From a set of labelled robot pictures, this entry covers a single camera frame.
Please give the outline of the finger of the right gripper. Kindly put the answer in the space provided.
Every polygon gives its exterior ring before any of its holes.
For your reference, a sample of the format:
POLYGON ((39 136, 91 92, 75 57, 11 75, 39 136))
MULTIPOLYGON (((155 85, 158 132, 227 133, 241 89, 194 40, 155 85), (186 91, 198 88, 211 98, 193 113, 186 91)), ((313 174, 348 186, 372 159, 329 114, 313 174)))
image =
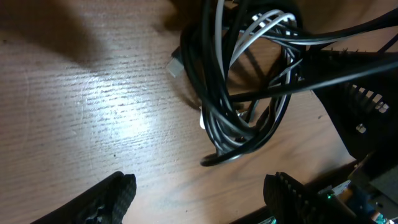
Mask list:
MULTIPOLYGON (((342 73, 397 53, 310 50, 302 73, 308 80, 342 73)), ((397 154, 397 70, 315 89, 349 154, 364 159, 381 149, 397 154)))

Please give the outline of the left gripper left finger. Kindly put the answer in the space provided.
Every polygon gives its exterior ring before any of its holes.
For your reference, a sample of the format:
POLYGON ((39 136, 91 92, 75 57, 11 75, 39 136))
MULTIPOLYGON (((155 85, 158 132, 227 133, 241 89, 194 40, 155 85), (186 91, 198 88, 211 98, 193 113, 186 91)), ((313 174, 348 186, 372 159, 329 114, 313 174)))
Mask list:
POLYGON ((136 190, 136 176, 117 171, 32 224, 121 223, 136 190))

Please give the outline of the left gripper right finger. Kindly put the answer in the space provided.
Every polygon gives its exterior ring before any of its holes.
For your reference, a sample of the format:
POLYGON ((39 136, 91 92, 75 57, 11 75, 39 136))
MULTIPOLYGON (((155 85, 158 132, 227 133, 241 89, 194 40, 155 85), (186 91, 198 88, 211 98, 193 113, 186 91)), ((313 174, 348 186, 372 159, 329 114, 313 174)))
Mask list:
POLYGON ((332 205, 284 172, 265 177, 263 195, 268 209, 278 223, 367 223, 365 218, 332 205))

